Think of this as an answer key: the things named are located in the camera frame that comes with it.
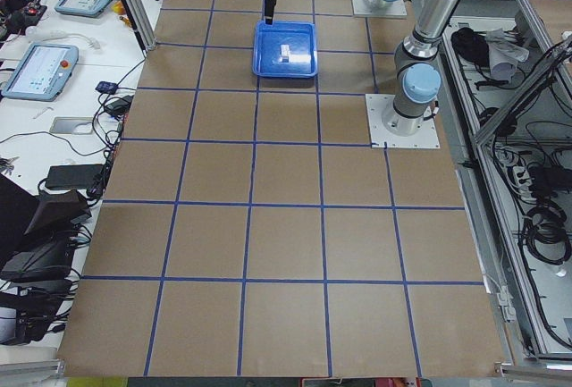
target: blue tape grid line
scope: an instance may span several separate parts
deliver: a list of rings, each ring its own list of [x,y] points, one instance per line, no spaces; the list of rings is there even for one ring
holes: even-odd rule
[[[212,0],[212,5],[211,5],[211,9],[215,8],[215,0]],[[208,24],[206,26],[206,35],[205,35],[205,44],[206,41],[208,40],[208,34],[210,32],[210,28],[211,28],[211,24],[213,21],[213,11],[211,10],[209,17],[208,17]],[[205,65],[205,57],[206,57],[206,49],[203,49],[203,54],[201,56],[201,61],[200,61],[200,67],[198,70],[198,77],[197,77],[197,88],[200,85],[200,80],[202,77],[202,72],[203,72],[203,67]],[[190,133],[192,131],[192,126],[193,126],[193,120],[195,117],[195,109],[197,106],[197,98],[198,98],[198,91],[195,92],[195,100],[193,103],[193,109],[191,112],[191,116],[190,116],[190,120],[189,120],[189,128],[187,130],[187,140],[190,139]],[[176,193],[176,197],[175,197],[175,202],[177,202],[181,196],[181,188],[182,188],[182,183],[183,183],[183,179],[184,179],[184,174],[185,174],[185,165],[187,163],[187,156],[189,154],[189,142],[185,143],[185,150],[184,150],[184,155],[182,158],[182,162],[181,162],[181,172],[179,174],[179,183],[177,185],[177,193]],[[167,245],[165,248],[165,252],[164,252],[164,261],[163,261],[163,269],[161,272],[161,277],[164,278],[167,274],[167,266],[169,263],[169,252],[171,250],[171,245],[172,245],[172,235],[174,232],[174,227],[175,227],[175,223],[176,223],[176,218],[177,218],[177,210],[178,210],[179,205],[178,204],[174,204],[173,207],[173,211],[172,211],[172,219],[171,219],[171,225],[170,225],[170,229],[169,229],[169,236],[167,239]],[[143,375],[144,376],[148,376],[149,375],[149,369],[151,366],[151,358],[153,356],[153,346],[155,344],[155,335],[156,335],[156,329],[157,329],[157,322],[159,319],[159,312],[161,310],[161,300],[163,297],[163,288],[164,288],[164,280],[159,280],[159,290],[157,292],[157,301],[156,301],[156,305],[155,305],[155,313],[153,315],[153,324],[151,327],[151,333],[150,333],[150,337],[149,337],[149,344],[148,344],[148,348],[147,348],[147,358],[145,361],[145,369],[143,371]]]
[[[323,54],[344,54],[344,55],[370,55],[372,60],[374,55],[386,55],[391,56],[393,52],[385,51],[374,51],[371,46],[371,39],[369,40],[370,50],[366,52],[365,50],[337,50],[337,49],[318,49],[318,53]],[[196,48],[207,48],[207,49],[225,49],[225,50],[254,50],[254,47],[246,46],[223,46],[223,45],[189,45],[186,43],[173,43],[171,41],[157,41],[158,45],[163,46],[176,46],[176,47],[196,47]]]
[[[311,141],[252,141],[252,140],[232,140],[232,139],[155,139],[141,137],[125,137],[122,141],[147,141],[155,143],[201,143],[201,144],[244,144],[244,145],[267,145],[267,146],[327,146],[327,147],[371,147],[370,144],[363,143],[323,143]]]
[[[390,286],[479,286],[484,282],[434,282],[434,281],[403,281],[403,280],[345,280],[345,279],[314,279],[314,278],[242,278],[242,277],[176,277],[162,275],[82,275],[82,280],[101,282],[236,282],[236,283],[267,283],[267,284],[379,284]]]
[[[167,12],[209,12],[209,9],[201,9],[198,7],[163,7],[161,10]],[[244,14],[260,14],[258,10],[241,10],[241,9],[214,9],[215,13],[244,13]],[[312,16],[312,13],[307,12],[280,12],[285,16]],[[330,16],[334,18],[353,18],[353,14],[337,14],[337,13],[316,13],[316,16]]]
[[[315,25],[315,0],[312,0],[312,22]],[[320,78],[315,76],[315,111],[318,131],[318,171],[320,184],[320,228],[322,238],[322,270],[324,273],[324,323],[325,352],[328,365],[328,376],[333,376],[332,336],[330,332],[330,301],[328,296],[328,260],[326,250],[325,210],[324,210],[324,157],[322,150],[322,120],[320,116]]]
[[[252,220],[252,201],[254,198],[254,179],[257,168],[257,125],[258,125],[258,107],[260,101],[260,77],[257,77],[257,96],[254,109],[254,130],[252,132],[252,165],[250,166],[250,189],[248,190],[248,211],[247,211],[247,230],[244,243],[244,261],[242,266],[242,287],[240,290],[240,320],[239,320],[239,346],[236,365],[236,375],[242,375],[242,351],[244,343],[244,311],[247,298],[247,278],[248,278],[248,247],[250,244],[250,225]]]
[[[107,199],[105,204],[151,204],[162,206],[261,206],[273,208],[324,208],[340,210],[424,210],[424,211],[465,211],[463,206],[345,206],[336,204],[281,204],[272,202],[212,202],[212,201],[168,201],[145,199]]]
[[[161,88],[157,86],[139,86],[137,90],[178,90],[182,92],[229,92],[229,93],[242,93],[242,94],[254,94],[256,93],[255,89],[217,89],[217,88],[208,88],[208,89],[200,89],[200,88]],[[284,94],[284,95],[309,95],[313,94],[314,90],[263,90],[260,89],[258,91],[261,94]],[[357,92],[321,92],[320,95],[331,95],[331,96],[338,96],[338,97],[362,97],[364,94],[358,94]]]
[[[375,56],[374,56],[374,47],[372,43],[372,34],[369,30],[369,19],[365,18],[366,21],[366,34],[367,34],[367,45],[369,46],[369,60],[372,63],[372,74],[374,75],[374,93],[379,94],[379,86],[377,85],[377,78],[375,77]],[[384,55],[393,55],[393,53],[383,53]]]
[[[385,165],[387,168],[387,182],[390,188],[390,198],[391,198],[391,210],[393,214],[393,225],[395,227],[395,238],[397,241],[397,248],[400,255],[400,266],[401,266],[401,276],[403,277],[403,291],[405,292],[405,305],[408,311],[408,321],[409,321],[409,330],[411,333],[411,343],[413,346],[413,354],[415,357],[415,364],[417,369],[417,376],[422,376],[422,368],[421,368],[421,360],[419,358],[419,350],[417,348],[417,340],[415,336],[415,324],[413,321],[413,313],[411,310],[411,301],[409,299],[409,289],[408,289],[408,277],[407,271],[405,269],[405,263],[403,260],[403,248],[401,246],[401,237],[400,237],[400,226],[398,222],[397,216],[397,207],[395,206],[395,194],[393,192],[393,180],[391,178],[391,165],[390,165],[390,157],[387,153],[387,145],[383,149],[383,157],[385,159]]]

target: black bag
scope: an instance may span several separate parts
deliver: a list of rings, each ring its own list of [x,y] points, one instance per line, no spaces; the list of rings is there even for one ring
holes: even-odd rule
[[[461,58],[480,67],[489,66],[489,45],[482,35],[465,27],[454,32],[450,41]]]

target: white table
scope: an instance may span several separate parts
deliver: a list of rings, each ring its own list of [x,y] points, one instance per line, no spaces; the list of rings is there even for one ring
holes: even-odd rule
[[[161,2],[142,0],[151,25],[155,27],[160,12]],[[117,82],[144,56],[139,48],[133,31],[119,20],[117,14],[109,7],[98,18],[82,18],[57,13],[54,5],[57,0],[43,0],[48,10],[38,27],[41,29],[58,29],[70,33],[80,33],[96,38],[101,49],[88,47],[83,38],[64,38],[49,40],[49,43],[75,45],[80,50],[80,58],[71,78],[66,83],[62,94],[53,102],[38,102],[21,99],[4,98],[0,102],[0,141],[19,133],[49,131],[56,117],[93,117],[99,108],[95,91],[100,80]],[[28,49],[29,40],[24,36],[15,38],[0,49],[2,68],[15,68],[18,61]],[[122,87],[136,88],[142,65],[132,72],[121,84]],[[10,74],[0,72],[0,81],[5,81]],[[133,94],[120,91],[118,95]],[[118,122],[104,114],[100,118],[105,130],[117,129]],[[90,153],[103,148],[103,143],[92,132],[88,135],[58,134],[68,139],[74,148],[81,153]],[[31,194],[37,193],[38,183],[47,175],[49,167],[56,164],[96,164],[103,163],[105,158],[99,152],[91,156],[79,156],[69,146],[46,134],[15,137],[0,144],[0,156],[11,158],[18,156],[14,163],[14,171],[10,176],[16,184]],[[92,218],[86,226],[93,231],[97,221],[99,206],[92,209]],[[88,253],[87,248],[77,250],[72,267],[81,272]],[[64,303],[60,312],[69,306]],[[32,342],[30,346],[58,348],[63,333],[48,334],[40,342]],[[2,347],[0,365],[19,361],[20,354],[14,347]]]
[[[58,0],[41,1],[41,4],[47,5],[47,11],[39,22],[38,29],[45,31],[57,29],[95,38],[101,49],[89,47],[87,40],[77,37],[48,40],[48,43],[76,45],[80,50],[79,63],[87,65],[132,66],[142,58],[133,30],[120,21],[110,6],[107,6],[99,17],[87,18],[56,12],[54,6],[57,2]],[[142,2],[151,26],[155,27],[161,2],[155,0],[142,0]],[[19,61],[29,43],[30,40],[25,36],[11,36],[0,49],[0,61]]]

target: blue plastic tray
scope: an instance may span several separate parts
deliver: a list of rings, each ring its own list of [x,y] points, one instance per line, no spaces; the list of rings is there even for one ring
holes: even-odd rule
[[[252,71],[261,77],[309,78],[318,73],[315,25],[275,21],[257,24]]]

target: metal bracket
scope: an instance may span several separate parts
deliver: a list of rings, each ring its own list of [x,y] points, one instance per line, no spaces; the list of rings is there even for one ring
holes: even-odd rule
[[[512,295],[508,286],[501,286],[497,293],[497,300],[505,322],[517,321],[517,310],[512,306]]]
[[[388,4],[387,7],[379,9],[370,9],[364,4],[364,0],[351,0],[354,6],[354,15],[364,18],[389,18],[389,19],[407,19],[408,11],[405,8],[405,2],[398,0]]]
[[[62,360],[0,365],[0,379],[2,379],[3,386],[15,387],[59,377],[63,375],[63,370]]]
[[[572,371],[549,369],[545,366],[496,365],[497,373],[512,381],[527,381],[552,386],[572,385]]]
[[[379,148],[440,148],[439,137],[433,119],[421,124],[421,128],[414,135],[401,137],[390,132],[382,121],[385,107],[393,102],[394,95],[367,94],[367,121],[369,122],[369,137],[372,147]],[[425,116],[431,114],[427,107]]]

